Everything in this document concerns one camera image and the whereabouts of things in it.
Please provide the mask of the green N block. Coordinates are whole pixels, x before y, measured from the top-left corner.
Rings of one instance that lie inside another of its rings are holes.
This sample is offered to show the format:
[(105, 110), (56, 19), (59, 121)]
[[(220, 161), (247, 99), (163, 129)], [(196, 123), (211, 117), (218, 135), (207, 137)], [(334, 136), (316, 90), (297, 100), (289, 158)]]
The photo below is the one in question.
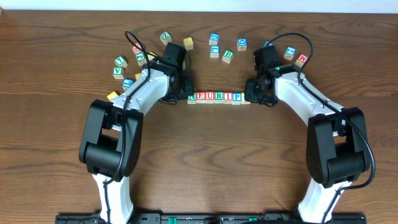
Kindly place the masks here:
[(197, 103), (197, 94), (196, 94), (196, 92), (194, 92), (193, 95), (188, 97), (187, 103), (191, 104), (191, 105), (194, 105), (194, 104)]

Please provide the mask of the red E block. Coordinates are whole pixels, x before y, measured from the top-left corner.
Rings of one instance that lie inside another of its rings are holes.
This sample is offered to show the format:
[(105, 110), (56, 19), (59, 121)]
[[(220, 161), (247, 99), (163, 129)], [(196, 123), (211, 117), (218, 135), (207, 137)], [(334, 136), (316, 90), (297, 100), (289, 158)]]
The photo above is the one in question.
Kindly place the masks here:
[(206, 103), (206, 94), (205, 92), (196, 92), (196, 102), (198, 104)]

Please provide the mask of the blue P block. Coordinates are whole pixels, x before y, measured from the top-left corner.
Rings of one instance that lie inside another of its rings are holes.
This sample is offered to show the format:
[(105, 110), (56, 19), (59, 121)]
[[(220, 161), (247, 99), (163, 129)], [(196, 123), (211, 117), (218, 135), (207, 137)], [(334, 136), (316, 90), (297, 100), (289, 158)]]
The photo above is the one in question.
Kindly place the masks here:
[(232, 94), (233, 100), (232, 100), (232, 104), (233, 105), (240, 105), (242, 103), (242, 94), (235, 92)]

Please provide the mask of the red I block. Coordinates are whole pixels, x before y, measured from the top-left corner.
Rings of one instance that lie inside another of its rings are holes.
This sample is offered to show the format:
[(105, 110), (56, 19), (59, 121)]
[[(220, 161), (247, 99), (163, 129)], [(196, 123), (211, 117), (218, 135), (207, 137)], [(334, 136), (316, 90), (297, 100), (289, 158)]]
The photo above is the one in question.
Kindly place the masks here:
[(233, 93), (224, 92), (223, 93), (223, 104), (231, 105), (233, 103)]

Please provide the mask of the green R block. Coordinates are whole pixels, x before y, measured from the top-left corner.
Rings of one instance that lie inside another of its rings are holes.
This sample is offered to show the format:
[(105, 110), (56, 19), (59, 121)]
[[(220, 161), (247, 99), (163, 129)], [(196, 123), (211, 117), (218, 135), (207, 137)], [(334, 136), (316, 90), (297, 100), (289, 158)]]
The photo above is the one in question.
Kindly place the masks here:
[(215, 104), (223, 104), (224, 102), (224, 92), (216, 91), (215, 92)]

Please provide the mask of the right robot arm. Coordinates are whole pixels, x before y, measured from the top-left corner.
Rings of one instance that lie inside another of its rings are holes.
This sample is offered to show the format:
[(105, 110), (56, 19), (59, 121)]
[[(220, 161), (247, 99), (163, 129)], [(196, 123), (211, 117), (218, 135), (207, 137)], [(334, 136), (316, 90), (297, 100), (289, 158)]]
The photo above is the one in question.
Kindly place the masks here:
[(318, 91), (294, 63), (284, 65), (274, 46), (253, 53), (256, 78), (250, 78), (244, 99), (268, 107), (283, 101), (307, 125), (306, 165), (311, 181), (297, 207), (305, 223), (332, 221), (341, 194), (373, 170), (366, 123), (359, 108), (345, 108)]

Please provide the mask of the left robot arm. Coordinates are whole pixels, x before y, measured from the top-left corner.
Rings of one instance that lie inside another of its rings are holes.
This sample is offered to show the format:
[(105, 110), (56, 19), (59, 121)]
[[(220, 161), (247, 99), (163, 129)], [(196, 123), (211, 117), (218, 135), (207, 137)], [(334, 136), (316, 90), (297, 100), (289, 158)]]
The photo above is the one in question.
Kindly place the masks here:
[(146, 113), (160, 100), (177, 103), (194, 94), (193, 80), (183, 67), (186, 53), (169, 42), (163, 56), (146, 60), (140, 77), (124, 93), (90, 105), (79, 160), (98, 185), (103, 223), (127, 223), (133, 213), (129, 176), (141, 151)]

